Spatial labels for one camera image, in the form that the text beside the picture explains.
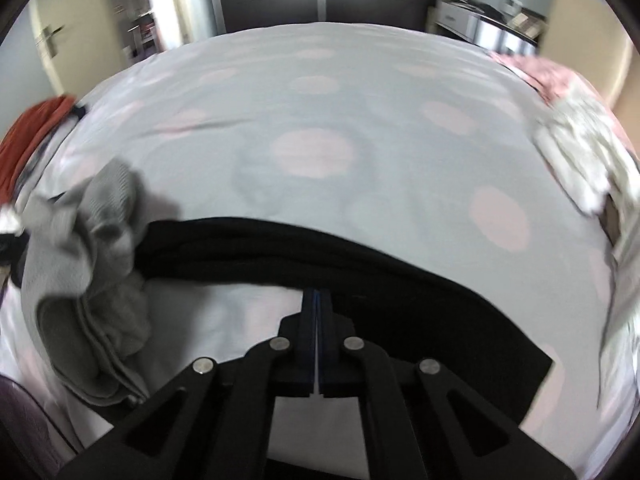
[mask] gray knit fabric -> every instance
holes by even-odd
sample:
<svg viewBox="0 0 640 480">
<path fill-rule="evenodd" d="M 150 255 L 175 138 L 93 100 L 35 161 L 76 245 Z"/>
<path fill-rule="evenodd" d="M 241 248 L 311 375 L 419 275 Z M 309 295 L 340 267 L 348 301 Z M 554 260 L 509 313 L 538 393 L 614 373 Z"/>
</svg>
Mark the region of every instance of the gray knit fabric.
<svg viewBox="0 0 640 480">
<path fill-rule="evenodd" d="M 36 347 L 59 378 L 96 405 L 148 396 L 130 357 L 149 337 L 134 270 L 135 176 L 112 160 L 56 202 L 32 196 L 22 308 Z"/>
</svg>

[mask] triangular cutout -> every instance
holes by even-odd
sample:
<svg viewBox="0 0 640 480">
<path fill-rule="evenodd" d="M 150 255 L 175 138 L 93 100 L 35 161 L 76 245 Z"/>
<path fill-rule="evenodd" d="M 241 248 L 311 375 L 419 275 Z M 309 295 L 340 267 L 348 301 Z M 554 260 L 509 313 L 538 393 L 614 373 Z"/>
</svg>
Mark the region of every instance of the triangular cutout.
<svg viewBox="0 0 640 480">
<path fill-rule="evenodd" d="M 486 456 L 508 444 L 508 435 L 492 423 L 469 400 L 465 399 L 462 394 L 451 390 L 447 394 L 447 399 L 460 422 L 460 426 L 462 426 L 462 431 L 465 433 L 474 455 L 477 457 Z"/>
<path fill-rule="evenodd" d="M 184 390 L 176 391 L 138 427 L 129 432 L 125 439 L 127 446 L 147 456 L 157 456 L 171 433 L 186 397 L 187 393 Z"/>
</svg>

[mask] orange-red garment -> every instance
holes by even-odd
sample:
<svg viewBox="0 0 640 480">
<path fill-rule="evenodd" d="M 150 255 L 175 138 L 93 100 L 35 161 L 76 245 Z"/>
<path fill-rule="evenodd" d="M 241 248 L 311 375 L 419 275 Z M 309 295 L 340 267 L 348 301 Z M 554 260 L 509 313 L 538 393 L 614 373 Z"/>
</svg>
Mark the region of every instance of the orange-red garment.
<svg viewBox="0 0 640 480">
<path fill-rule="evenodd" d="M 47 134 L 76 104 L 70 95 L 43 101 L 23 113 L 0 143 L 0 204 L 11 202 L 15 181 Z"/>
</svg>

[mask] polka dot bed sheet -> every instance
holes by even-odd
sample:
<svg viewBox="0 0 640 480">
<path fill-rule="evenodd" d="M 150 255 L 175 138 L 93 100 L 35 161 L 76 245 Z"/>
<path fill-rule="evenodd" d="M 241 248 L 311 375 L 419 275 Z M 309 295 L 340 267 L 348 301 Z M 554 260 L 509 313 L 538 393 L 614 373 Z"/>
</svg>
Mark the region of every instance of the polka dot bed sheet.
<svg viewBox="0 0 640 480">
<path fill-rule="evenodd" d="M 633 389 L 598 405 L 609 243 L 530 142 L 542 100 L 483 51 L 376 25 L 285 25 L 153 56 L 84 101 L 89 113 L 36 192 L 55 196 L 119 156 L 140 175 L 148 221 L 286 222 L 445 276 L 488 298 L 553 358 L 526 433 L 580 478 L 625 434 Z M 151 389 L 201 355 L 243 355 L 301 297 L 167 281 L 147 291 L 153 333 L 137 364 Z M 4 323 L 20 323 L 4 310 Z M 84 444 L 108 428 L 74 400 L 56 402 Z M 366 478 L 357 421 L 353 399 L 279 399 L 270 456 Z"/>
</svg>

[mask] door handle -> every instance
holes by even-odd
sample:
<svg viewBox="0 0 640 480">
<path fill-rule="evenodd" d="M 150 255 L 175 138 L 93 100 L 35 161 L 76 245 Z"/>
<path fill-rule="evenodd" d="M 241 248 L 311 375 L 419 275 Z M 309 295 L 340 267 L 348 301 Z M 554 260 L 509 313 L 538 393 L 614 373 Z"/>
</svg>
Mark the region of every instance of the door handle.
<svg viewBox="0 0 640 480">
<path fill-rule="evenodd" d="M 64 25 L 58 27 L 56 30 L 51 30 L 49 25 L 42 29 L 42 39 L 44 40 L 45 46 L 47 47 L 47 52 L 50 57 L 56 57 L 58 55 L 58 50 L 56 45 L 53 43 L 53 37 L 62 31 L 65 28 Z"/>
</svg>

